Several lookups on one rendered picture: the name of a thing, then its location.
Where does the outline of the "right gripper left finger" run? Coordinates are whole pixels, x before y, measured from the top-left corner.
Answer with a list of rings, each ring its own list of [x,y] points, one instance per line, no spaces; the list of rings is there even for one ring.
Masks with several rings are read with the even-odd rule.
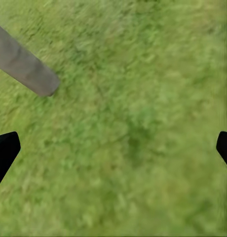
[[[0,183],[21,150],[16,131],[0,135]]]

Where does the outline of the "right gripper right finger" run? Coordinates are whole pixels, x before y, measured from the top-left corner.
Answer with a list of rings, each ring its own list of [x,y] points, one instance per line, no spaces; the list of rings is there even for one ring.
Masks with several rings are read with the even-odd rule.
[[[227,132],[221,131],[217,140],[216,148],[227,163]]]

